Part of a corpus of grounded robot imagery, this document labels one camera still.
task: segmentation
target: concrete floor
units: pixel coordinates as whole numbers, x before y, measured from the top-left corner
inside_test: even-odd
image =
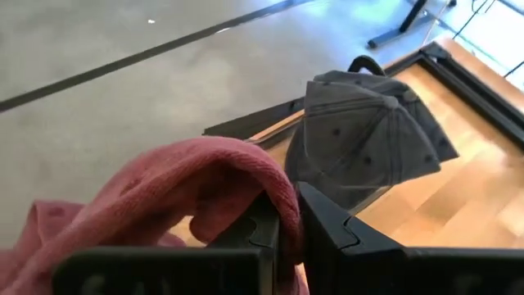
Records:
[[[275,3],[0,2],[0,101]],[[427,27],[370,52],[404,0],[318,0],[229,29],[0,114],[0,246],[34,199],[89,202],[129,159],[210,125],[297,98],[359,54],[387,63]],[[440,27],[430,38],[447,31]]]

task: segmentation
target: wooden surface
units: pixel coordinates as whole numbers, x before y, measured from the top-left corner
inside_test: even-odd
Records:
[[[439,43],[524,111],[524,95],[450,39]],[[524,247],[524,160],[502,134],[419,66],[396,76],[427,104],[458,150],[442,171],[396,185],[358,217],[407,246]],[[268,152],[283,164],[288,141]],[[189,245],[186,219],[173,232]]]

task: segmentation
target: baseball cap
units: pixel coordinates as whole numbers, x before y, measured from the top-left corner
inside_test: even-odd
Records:
[[[318,82],[336,82],[344,84],[358,84],[362,88],[372,90],[385,96],[392,96],[417,121],[441,162],[458,157],[444,130],[431,114],[420,97],[406,84],[397,79],[383,75],[364,75],[360,73],[332,70],[323,75],[314,77]]]
[[[291,181],[313,185],[346,209],[358,207],[379,188],[440,170],[441,159],[432,141],[401,103],[409,105],[413,98],[381,93],[391,88],[375,78],[332,71],[310,81],[305,117],[287,151],[285,170]],[[426,126],[435,132],[431,122]]]

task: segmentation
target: black frame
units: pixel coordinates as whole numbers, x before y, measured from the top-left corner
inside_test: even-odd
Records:
[[[524,150],[524,115],[475,75],[461,66],[449,52],[436,42],[387,67],[389,76],[399,74],[413,65],[420,65],[444,86],[465,101],[501,133]],[[263,111],[230,120],[204,130],[204,135],[220,135],[247,139],[303,108],[304,98],[297,98]]]
[[[398,29],[392,29],[388,32],[385,32],[384,34],[381,34],[373,39],[370,39],[368,41],[368,46],[370,48],[378,48],[386,43],[389,43],[390,41],[393,41],[399,38],[403,34],[407,33],[409,29],[412,29],[412,28],[415,29],[431,21],[434,21],[435,17],[428,11],[425,11],[426,12],[425,16],[419,19],[416,19],[420,11],[422,11],[424,7],[426,6],[427,1],[428,0],[417,0],[415,4],[413,5],[413,8],[411,9],[411,11],[409,11],[408,15],[406,16],[406,18],[404,19],[404,21],[402,22],[402,24],[400,25]],[[449,3],[448,7],[454,7],[456,5],[457,5],[457,0],[452,0]]]

